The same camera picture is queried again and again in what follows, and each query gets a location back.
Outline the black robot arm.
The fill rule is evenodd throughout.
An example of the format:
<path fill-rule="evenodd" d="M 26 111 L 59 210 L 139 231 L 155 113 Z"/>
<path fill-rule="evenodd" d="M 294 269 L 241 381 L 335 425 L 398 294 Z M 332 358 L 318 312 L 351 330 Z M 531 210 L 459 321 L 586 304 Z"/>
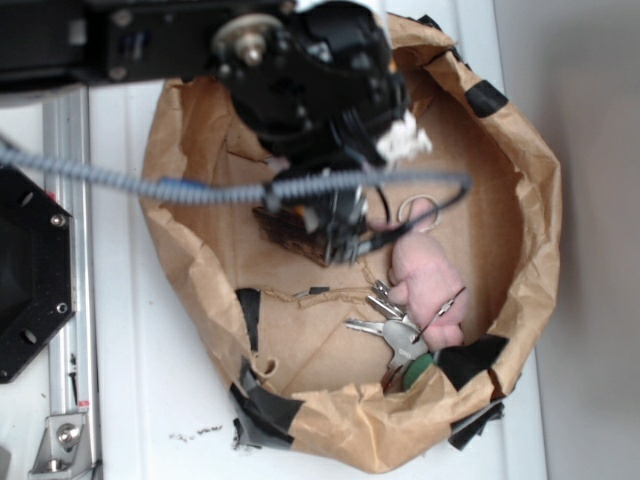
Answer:
<path fill-rule="evenodd" d="M 408 103 L 388 34 L 353 1 L 5 1 L 1 97 L 41 97 L 78 84 L 213 79 L 241 121 L 289 169 L 267 184 L 207 187 L 142 181 L 30 157 L 3 147 L 5 164 L 109 185 L 147 198 L 204 205 L 296 207 L 326 243 L 327 262 L 353 261 L 394 242 L 373 234 L 362 188 L 396 180 L 377 140 Z"/>

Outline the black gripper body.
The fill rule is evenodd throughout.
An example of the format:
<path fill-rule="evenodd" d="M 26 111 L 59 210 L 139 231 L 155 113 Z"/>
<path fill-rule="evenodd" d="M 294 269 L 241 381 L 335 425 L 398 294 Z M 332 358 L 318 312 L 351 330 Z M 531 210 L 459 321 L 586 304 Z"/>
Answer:
<path fill-rule="evenodd" d="M 363 190 L 386 176 L 390 163 L 376 144 L 408 98 L 376 15 L 347 1 L 304 10 L 261 2 L 222 24 L 212 53 L 237 115 L 286 161 L 267 185 L 265 208 L 300 215 L 328 263 L 378 249 Z"/>

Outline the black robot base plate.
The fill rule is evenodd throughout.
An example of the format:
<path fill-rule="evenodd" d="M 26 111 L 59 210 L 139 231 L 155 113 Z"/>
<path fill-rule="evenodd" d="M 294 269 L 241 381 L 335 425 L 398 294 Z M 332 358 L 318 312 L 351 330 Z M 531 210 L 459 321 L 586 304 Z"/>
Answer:
<path fill-rule="evenodd" d="M 1 169 L 1 382 L 73 316 L 72 216 L 14 167 Z"/>

